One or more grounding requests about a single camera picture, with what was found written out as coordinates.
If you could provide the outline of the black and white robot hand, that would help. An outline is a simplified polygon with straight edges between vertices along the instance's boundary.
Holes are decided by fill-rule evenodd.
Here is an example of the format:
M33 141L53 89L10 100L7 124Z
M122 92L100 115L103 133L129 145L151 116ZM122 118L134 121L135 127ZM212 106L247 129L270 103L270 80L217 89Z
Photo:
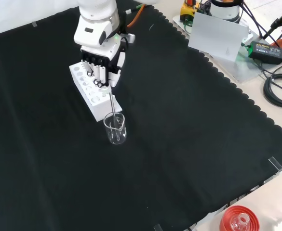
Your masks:
M91 22L80 16L74 41L81 45L81 61L99 88L116 87L125 63L126 49L110 21Z

